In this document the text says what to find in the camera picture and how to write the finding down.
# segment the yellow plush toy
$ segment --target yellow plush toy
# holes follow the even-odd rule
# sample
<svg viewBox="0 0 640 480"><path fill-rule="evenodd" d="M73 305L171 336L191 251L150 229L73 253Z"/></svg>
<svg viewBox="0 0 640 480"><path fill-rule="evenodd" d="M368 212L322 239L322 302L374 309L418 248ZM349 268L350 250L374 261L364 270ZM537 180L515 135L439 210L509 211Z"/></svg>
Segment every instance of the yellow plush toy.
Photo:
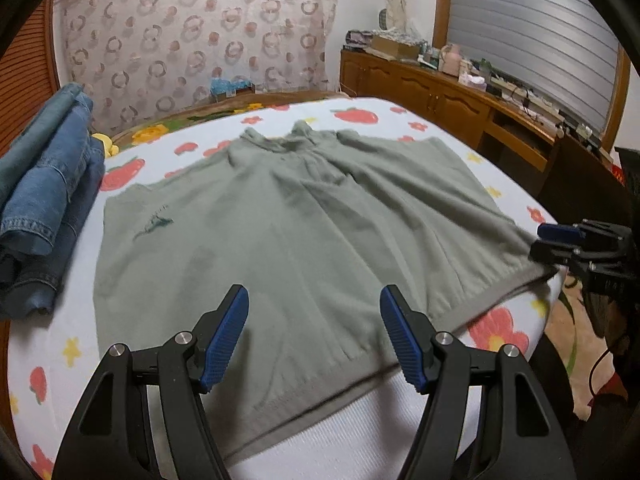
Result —
<svg viewBox="0 0 640 480"><path fill-rule="evenodd" d="M101 140L104 144L104 158L109 158L110 156L120 153L119 147L116 146L105 134L93 134L92 137Z"/></svg>

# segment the cardboard box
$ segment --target cardboard box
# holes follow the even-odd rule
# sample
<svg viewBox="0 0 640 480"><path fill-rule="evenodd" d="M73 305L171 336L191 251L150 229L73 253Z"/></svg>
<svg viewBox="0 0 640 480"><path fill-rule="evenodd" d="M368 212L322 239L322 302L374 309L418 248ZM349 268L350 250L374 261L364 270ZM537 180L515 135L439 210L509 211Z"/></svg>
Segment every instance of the cardboard box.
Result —
<svg viewBox="0 0 640 480"><path fill-rule="evenodd" d="M420 54L420 46L418 45L413 46L398 43L397 41L381 38L380 36L373 37L371 48L389 54L395 59L418 59L418 54Z"/></svg>

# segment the wooden slatted door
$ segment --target wooden slatted door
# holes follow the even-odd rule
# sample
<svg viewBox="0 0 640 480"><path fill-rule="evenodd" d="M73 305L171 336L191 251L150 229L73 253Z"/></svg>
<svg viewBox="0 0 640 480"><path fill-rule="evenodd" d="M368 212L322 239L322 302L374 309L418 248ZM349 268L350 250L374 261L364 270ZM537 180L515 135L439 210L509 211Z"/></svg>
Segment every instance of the wooden slatted door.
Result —
<svg viewBox="0 0 640 480"><path fill-rule="evenodd" d="M0 58L0 156L60 87L51 26L52 0L44 0Z"/></svg>

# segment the bed sheet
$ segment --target bed sheet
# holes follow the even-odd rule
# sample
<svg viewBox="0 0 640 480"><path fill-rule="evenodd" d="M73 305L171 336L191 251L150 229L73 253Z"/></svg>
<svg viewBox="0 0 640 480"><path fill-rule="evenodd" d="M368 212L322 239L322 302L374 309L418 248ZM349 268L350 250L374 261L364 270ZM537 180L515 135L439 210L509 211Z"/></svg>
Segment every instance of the bed sheet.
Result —
<svg viewBox="0 0 640 480"><path fill-rule="evenodd" d="M104 203L133 183L151 184L222 148L248 126L267 137L291 130L298 120L315 129L354 128L361 135L414 142L441 138L468 165L498 207L535 234L553 221L520 186L493 164L436 125L379 99L333 99L256 110L192 126L137 146L106 161L109 188L102 190L78 240L52 317L13 322L8 348L8 385L15 430L28 462L46 479L76 403L95 370L98 355L93 308L95 266L102 243ZM542 336L550 305L564 275L492 308L457 336L468 346L495 350L505 342L528 358ZM158 392L149 388L152 424L161 427ZM389 479L400 471L426 398L396 373L372 392L294 437L230 470L237 480ZM479 388L470 389L460 448L476 434ZM166 439L157 439L161 471L174 478Z"/></svg>

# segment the denim pants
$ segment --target denim pants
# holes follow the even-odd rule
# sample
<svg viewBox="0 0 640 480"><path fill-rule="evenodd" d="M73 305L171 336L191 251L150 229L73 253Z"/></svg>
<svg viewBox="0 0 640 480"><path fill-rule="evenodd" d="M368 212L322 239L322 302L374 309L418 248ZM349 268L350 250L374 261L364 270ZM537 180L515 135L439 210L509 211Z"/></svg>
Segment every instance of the denim pants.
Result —
<svg viewBox="0 0 640 480"><path fill-rule="evenodd" d="M0 215L0 246L44 256L89 159L87 125L94 102L80 92L58 129L15 186Z"/></svg>
<svg viewBox="0 0 640 480"><path fill-rule="evenodd" d="M9 151L0 157L0 210L15 185L37 160L80 92L81 87L78 83L64 85L44 103L27 127L11 143Z"/></svg>
<svg viewBox="0 0 640 480"><path fill-rule="evenodd" d="M11 264L21 269L4 291L0 278L0 319L20 319L34 311L53 310L66 266L104 176L104 147L100 140L90 139L88 153L89 162L66 209L51 253L28 256L21 264L14 260Z"/></svg>

